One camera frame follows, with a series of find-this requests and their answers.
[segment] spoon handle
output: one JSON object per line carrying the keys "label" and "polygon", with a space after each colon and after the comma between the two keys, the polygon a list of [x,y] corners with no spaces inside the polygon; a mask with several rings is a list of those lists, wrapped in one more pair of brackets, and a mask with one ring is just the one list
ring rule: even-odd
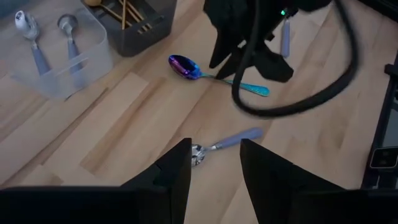
{"label": "spoon handle", "polygon": [[[68,40],[68,58],[69,60],[74,59],[75,57],[79,56],[79,50],[77,49],[76,43],[74,40]],[[82,66],[80,63],[72,66],[70,68],[70,73],[73,75],[74,73],[78,72],[79,70],[82,69]]]}
{"label": "spoon handle", "polygon": [[[75,57],[79,56],[79,50],[77,45],[73,39],[68,40],[68,58],[69,60],[74,59]],[[73,78],[73,84],[75,85],[76,89],[82,89],[86,86],[86,80],[83,74],[78,73],[83,68],[81,63],[77,63],[76,65],[72,66],[69,71],[70,75]]]}
{"label": "spoon handle", "polygon": [[242,139],[257,139],[263,134],[264,133],[261,128],[251,128],[241,133],[235,134],[234,136],[221,140],[220,142],[215,144],[215,149],[223,149],[226,147],[234,146],[236,144],[239,144]]}
{"label": "spoon handle", "polygon": [[[221,80],[221,81],[229,83],[231,85],[233,83],[232,80]],[[260,96],[269,96],[269,89],[265,86],[241,83],[241,88],[244,90],[250,91],[252,93],[255,93],[257,95],[260,95]]]}
{"label": "spoon handle", "polygon": [[44,57],[43,52],[40,50],[39,46],[36,43],[32,44],[32,53],[33,58],[35,58],[35,63],[37,70],[39,71],[39,75],[44,75],[50,71],[50,67]]}

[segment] silver spoon head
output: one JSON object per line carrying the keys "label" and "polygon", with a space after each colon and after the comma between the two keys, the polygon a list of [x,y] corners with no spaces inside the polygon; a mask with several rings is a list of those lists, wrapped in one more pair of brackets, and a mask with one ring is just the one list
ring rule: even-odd
{"label": "silver spoon head", "polygon": [[15,15],[17,30],[28,40],[35,41],[39,36],[39,26],[36,20],[27,12],[19,11]]}
{"label": "silver spoon head", "polygon": [[66,33],[66,35],[71,35],[72,30],[77,27],[78,21],[74,15],[64,14],[59,18],[57,24],[58,27]]}
{"label": "silver spoon head", "polygon": [[205,158],[205,148],[198,144],[192,144],[192,159],[191,165],[195,167],[199,165]]}

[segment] black device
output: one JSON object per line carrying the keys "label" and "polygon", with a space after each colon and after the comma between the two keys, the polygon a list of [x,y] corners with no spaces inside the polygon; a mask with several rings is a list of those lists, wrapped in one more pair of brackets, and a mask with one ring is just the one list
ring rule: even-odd
{"label": "black device", "polygon": [[15,187],[0,191],[0,223],[181,224],[191,181],[192,140],[183,139],[120,187]]}
{"label": "black device", "polygon": [[384,72],[390,81],[369,153],[362,188],[398,188],[398,53]]}
{"label": "black device", "polygon": [[248,139],[241,163],[259,224],[398,223],[396,190],[342,189]]}
{"label": "black device", "polygon": [[[218,31],[218,38],[210,67],[221,63],[231,54],[217,78],[224,78],[235,72],[232,97],[243,111],[261,118],[276,118],[304,112],[319,106],[341,93],[355,78],[359,67],[358,41],[351,25],[351,19],[341,0],[334,0],[340,19],[348,36],[351,61],[343,74],[324,90],[287,106],[276,108],[255,108],[242,101],[239,86],[247,67],[256,66],[264,78],[286,82],[293,70],[281,55],[271,52],[264,40],[272,39],[272,31],[283,19],[281,10],[288,15],[295,10],[314,11],[327,6],[331,0],[206,0],[204,11]],[[246,45],[238,44],[246,40]]]}

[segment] black robotic arm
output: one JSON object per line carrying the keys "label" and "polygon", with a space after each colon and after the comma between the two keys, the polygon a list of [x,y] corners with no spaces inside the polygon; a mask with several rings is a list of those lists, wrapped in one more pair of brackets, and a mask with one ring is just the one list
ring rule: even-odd
{"label": "black robotic arm", "polygon": [[[321,7],[327,6],[331,0],[285,0],[282,4],[286,8],[297,7],[304,11],[314,11]],[[215,4],[214,0],[207,0],[205,3],[205,12],[208,14],[212,24],[217,29],[222,29],[225,26],[237,26],[239,25],[239,20],[243,18],[244,11],[249,11],[254,13],[254,18],[252,19],[252,30],[249,38],[249,42],[245,47],[241,63],[239,64],[232,86],[232,96],[236,105],[243,111],[258,116],[261,118],[277,118],[282,116],[288,116],[292,114],[297,114],[310,110],[317,107],[328,100],[334,98],[336,95],[341,93],[355,78],[356,72],[359,66],[359,49],[358,41],[356,39],[355,31],[351,25],[351,21],[348,17],[346,9],[341,2],[341,0],[335,0],[335,7],[340,14],[340,19],[344,25],[345,31],[348,36],[350,44],[351,61],[347,66],[343,74],[334,83],[326,87],[324,90],[310,96],[307,99],[296,102],[292,105],[281,106],[278,108],[253,108],[242,101],[239,95],[239,86],[244,74],[245,69],[248,67],[252,54],[256,48],[256,44],[259,40],[259,33],[264,33],[260,31],[261,22],[267,19],[267,14],[262,15],[262,11],[267,11],[265,7],[267,4],[265,2],[274,2],[273,0],[220,0],[219,4]],[[218,13],[212,13],[215,7],[218,7]]]}

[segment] spoon in container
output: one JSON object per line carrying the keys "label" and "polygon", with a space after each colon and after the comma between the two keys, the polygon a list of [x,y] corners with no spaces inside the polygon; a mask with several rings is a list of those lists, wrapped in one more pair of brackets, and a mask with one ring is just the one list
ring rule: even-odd
{"label": "spoon in container", "polygon": [[[68,37],[68,58],[72,60],[80,54],[73,38],[73,30],[78,26],[77,18],[70,14],[64,14],[59,18],[57,24]],[[77,88],[83,88],[85,85],[82,75],[78,73],[82,68],[81,63],[70,68],[70,75],[73,77],[75,87]]]}
{"label": "spoon in container", "polygon": [[192,159],[191,165],[192,167],[199,165],[205,158],[206,152],[215,151],[219,149],[224,149],[226,147],[235,146],[241,142],[242,139],[257,139],[263,135],[263,131],[261,128],[251,128],[245,130],[239,134],[235,134],[234,136],[228,137],[224,140],[219,141],[218,143],[210,146],[203,147],[198,144],[192,144]]}
{"label": "spoon in container", "polygon": [[37,70],[39,75],[44,75],[50,71],[50,67],[44,57],[43,52],[37,45],[37,38],[39,37],[40,30],[33,16],[24,11],[19,11],[15,15],[15,26],[18,31],[31,42],[31,49],[33,58],[35,59]]}
{"label": "spoon in container", "polygon": [[[199,78],[216,78],[214,75],[201,72],[199,66],[194,61],[181,55],[171,55],[169,57],[169,64],[177,74],[188,80],[197,80]],[[229,83],[230,85],[233,83],[232,80],[220,81]],[[241,88],[260,96],[269,96],[269,89],[265,86],[241,83]]]}

